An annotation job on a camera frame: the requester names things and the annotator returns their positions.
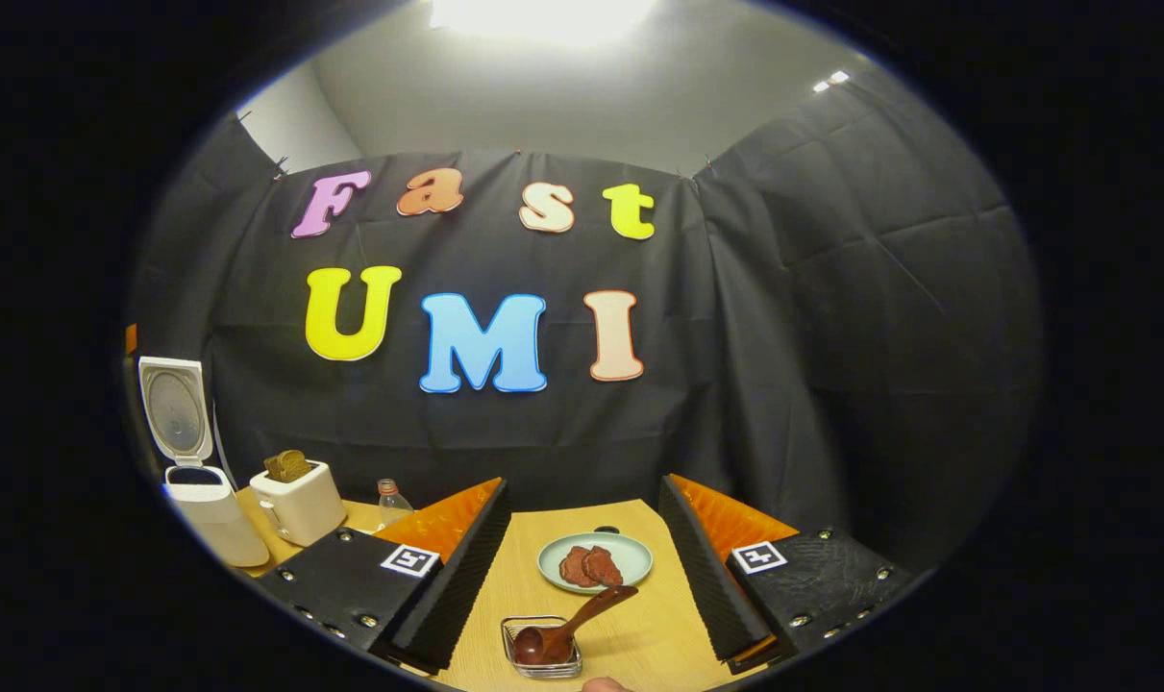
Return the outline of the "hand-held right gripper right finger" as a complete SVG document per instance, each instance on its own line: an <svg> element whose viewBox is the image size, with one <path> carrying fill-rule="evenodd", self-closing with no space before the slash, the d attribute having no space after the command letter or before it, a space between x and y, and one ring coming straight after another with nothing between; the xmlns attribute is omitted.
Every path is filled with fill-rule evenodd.
<svg viewBox="0 0 1164 692"><path fill-rule="evenodd" d="M656 513L731 673L845 639L914 585L913 571L846 532L793 529L683 476L662 477Z"/></svg>

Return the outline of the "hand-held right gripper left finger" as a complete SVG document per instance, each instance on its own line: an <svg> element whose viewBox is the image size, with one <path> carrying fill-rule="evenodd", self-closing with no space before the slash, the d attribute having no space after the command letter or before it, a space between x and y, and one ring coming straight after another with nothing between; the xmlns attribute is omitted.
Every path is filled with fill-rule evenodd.
<svg viewBox="0 0 1164 692"><path fill-rule="evenodd" d="M328 532L256 583L352 649L436 675L450 666L510 518L508 481L489 479L385 530Z"/></svg>

